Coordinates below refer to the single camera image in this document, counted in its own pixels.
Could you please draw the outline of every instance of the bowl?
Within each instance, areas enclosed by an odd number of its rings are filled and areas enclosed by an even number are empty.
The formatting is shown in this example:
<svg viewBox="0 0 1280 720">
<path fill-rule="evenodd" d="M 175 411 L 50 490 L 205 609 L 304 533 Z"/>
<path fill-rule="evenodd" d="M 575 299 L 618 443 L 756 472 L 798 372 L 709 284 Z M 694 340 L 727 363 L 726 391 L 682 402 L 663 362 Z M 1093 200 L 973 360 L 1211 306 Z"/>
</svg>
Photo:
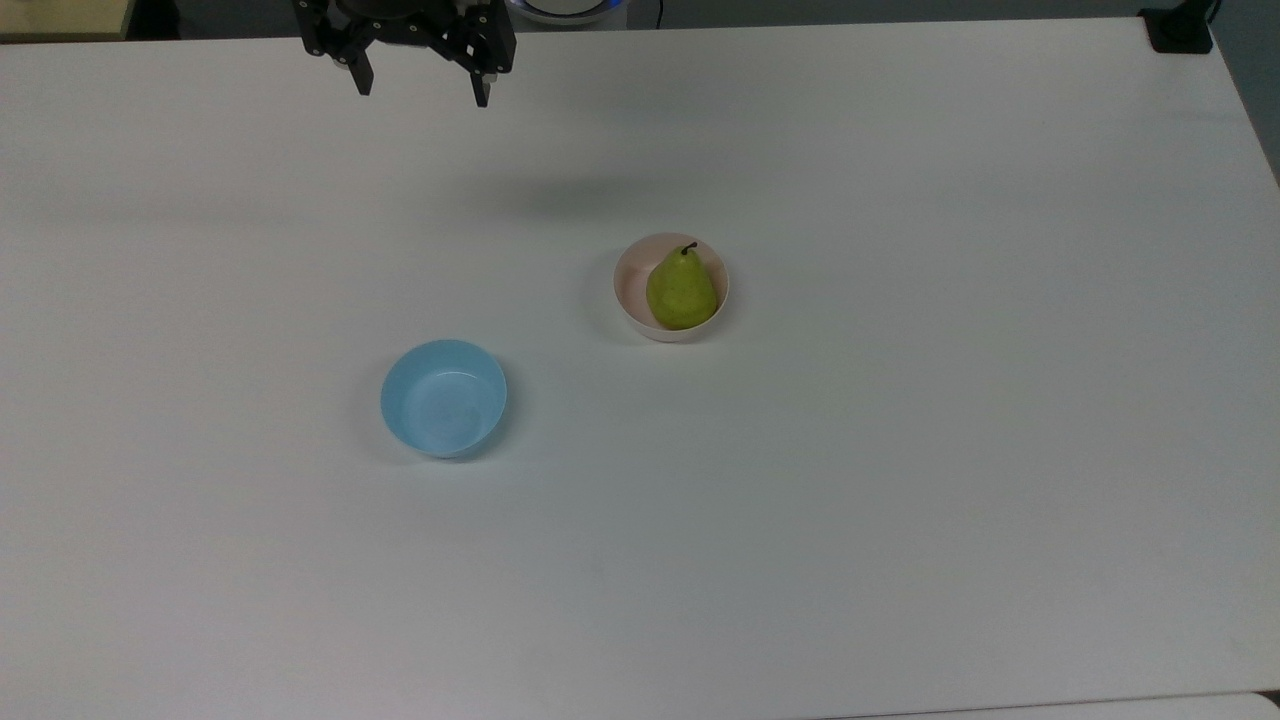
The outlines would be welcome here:
<svg viewBox="0 0 1280 720">
<path fill-rule="evenodd" d="M 498 427 L 507 378 L 484 348 L 436 340 L 406 352 L 383 380 L 383 420 L 404 445 L 460 457 Z"/>
<path fill-rule="evenodd" d="M 663 258 L 690 242 L 698 243 L 698 256 L 712 277 L 717 300 L 716 313 L 700 325 L 671 331 L 662 327 L 662 323 L 653 316 L 649 300 L 645 297 L 645 287 L 649 284 L 649 273 L 662 263 Z M 613 295 L 617 296 L 618 305 L 626 313 L 631 327 L 640 334 L 658 342 L 689 342 L 707 334 L 724 311 L 724 301 L 728 299 L 728 272 L 724 270 L 724 261 L 719 255 L 696 237 L 675 232 L 650 234 L 631 243 L 631 247 L 622 252 L 622 258 L 618 258 L 618 264 L 613 268 Z"/>
</svg>

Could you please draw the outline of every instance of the blue bowl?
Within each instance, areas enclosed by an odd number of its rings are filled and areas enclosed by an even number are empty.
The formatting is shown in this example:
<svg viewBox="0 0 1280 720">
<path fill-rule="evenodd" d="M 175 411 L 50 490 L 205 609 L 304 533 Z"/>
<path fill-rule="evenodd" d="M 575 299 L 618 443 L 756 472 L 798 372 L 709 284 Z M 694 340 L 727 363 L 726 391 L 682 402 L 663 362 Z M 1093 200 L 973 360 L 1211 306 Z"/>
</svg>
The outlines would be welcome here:
<svg viewBox="0 0 1280 720">
<path fill-rule="evenodd" d="M 493 355 L 461 340 L 420 345 L 383 380 L 383 420 L 404 445 L 434 457 L 480 446 L 507 406 L 507 378 Z"/>
</svg>

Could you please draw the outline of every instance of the white bowl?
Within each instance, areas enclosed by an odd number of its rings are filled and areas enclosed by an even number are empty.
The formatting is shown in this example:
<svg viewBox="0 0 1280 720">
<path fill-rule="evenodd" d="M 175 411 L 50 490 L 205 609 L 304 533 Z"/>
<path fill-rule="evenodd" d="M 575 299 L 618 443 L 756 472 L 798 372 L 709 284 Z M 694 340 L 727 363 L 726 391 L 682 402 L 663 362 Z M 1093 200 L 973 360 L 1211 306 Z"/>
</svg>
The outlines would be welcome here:
<svg viewBox="0 0 1280 720">
<path fill-rule="evenodd" d="M 645 288 L 649 284 L 649 273 L 662 263 L 663 258 L 672 250 L 690 242 L 698 243 L 698 256 L 712 277 L 712 287 L 716 288 L 717 300 L 716 313 L 700 325 L 684 331 L 669 331 L 653 316 L 649 300 L 645 297 Z M 617 296 L 618 305 L 631 320 L 631 327 L 640 334 L 658 342 L 687 342 L 712 329 L 724 310 L 724 301 L 728 299 L 728 272 L 724 270 L 724 261 L 721 260 L 719 255 L 696 237 L 676 232 L 650 234 L 631 243 L 622 258 L 618 258 L 618 264 L 613 268 L 613 295 Z"/>
</svg>

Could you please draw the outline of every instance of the green pear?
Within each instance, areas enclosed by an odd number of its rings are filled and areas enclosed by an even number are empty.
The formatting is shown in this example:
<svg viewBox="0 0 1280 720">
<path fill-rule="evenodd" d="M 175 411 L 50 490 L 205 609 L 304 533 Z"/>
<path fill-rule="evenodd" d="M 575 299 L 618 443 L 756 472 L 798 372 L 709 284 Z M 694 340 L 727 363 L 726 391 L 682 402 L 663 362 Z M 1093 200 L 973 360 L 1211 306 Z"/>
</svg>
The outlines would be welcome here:
<svg viewBox="0 0 1280 720">
<path fill-rule="evenodd" d="M 712 275 L 698 256 L 696 242 L 672 250 L 649 273 L 645 297 L 653 316 L 668 331 L 700 325 L 716 314 Z"/>
</svg>

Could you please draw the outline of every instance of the table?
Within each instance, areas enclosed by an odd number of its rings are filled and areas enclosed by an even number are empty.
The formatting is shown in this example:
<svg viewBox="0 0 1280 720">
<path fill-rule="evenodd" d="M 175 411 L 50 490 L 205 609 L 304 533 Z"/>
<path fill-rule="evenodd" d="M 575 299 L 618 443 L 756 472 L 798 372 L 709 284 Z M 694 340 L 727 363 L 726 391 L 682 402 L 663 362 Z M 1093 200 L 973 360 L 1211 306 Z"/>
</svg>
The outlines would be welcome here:
<svg viewBox="0 0 1280 720">
<path fill-rule="evenodd" d="M 934 720 L 1276 720 L 1280 710 L 1257 694 L 1224 694 L 1006 710 L 941 712 Z"/>
<path fill-rule="evenodd" d="M 133 0 L 0 0 L 0 42 L 124 40 Z"/>
<path fill-rule="evenodd" d="M 1280 685 L 1280 192 L 1137 19 L 0 47 L 0 715 Z M 627 328 L 631 241 L 733 278 Z M 426 461 L 378 388 L 503 363 Z"/>
</svg>

